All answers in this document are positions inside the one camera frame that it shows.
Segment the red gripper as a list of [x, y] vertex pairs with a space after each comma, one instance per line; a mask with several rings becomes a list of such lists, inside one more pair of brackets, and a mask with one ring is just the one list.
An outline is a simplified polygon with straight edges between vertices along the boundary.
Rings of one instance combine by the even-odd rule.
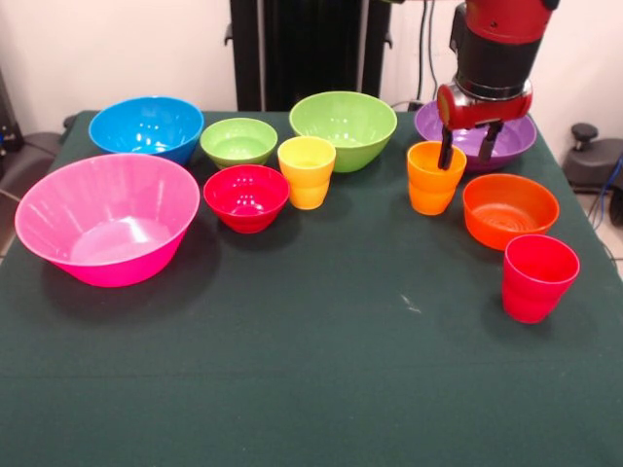
[[456, 83], [442, 85], [437, 91], [436, 105], [442, 127], [442, 141], [438, 167], [450, 168], [453, 158], [452, 130], [486, 128], [478, 159], [488, 162], [493, 154], [497, 137], [504, 122], [523, 118], [532, 102], [531, 81], [526, 81], [522, 91], [506, 100], [484, 100], [466, 94]]

